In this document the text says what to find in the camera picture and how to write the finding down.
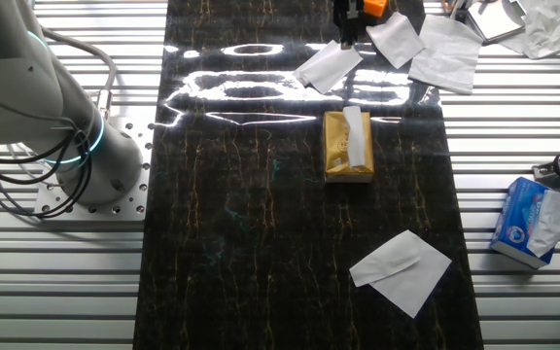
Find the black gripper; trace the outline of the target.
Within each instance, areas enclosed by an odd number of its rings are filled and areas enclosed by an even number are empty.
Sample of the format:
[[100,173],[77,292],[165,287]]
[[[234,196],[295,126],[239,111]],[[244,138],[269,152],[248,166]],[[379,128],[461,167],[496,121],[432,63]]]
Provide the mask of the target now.
[[[333,0],[333,23],[342,24],[347,19],[356,19],[360,16],[363,0]],[[358,30],[354,23],[340,27],[340,45],[343,49],[352,48],[358,38]]]

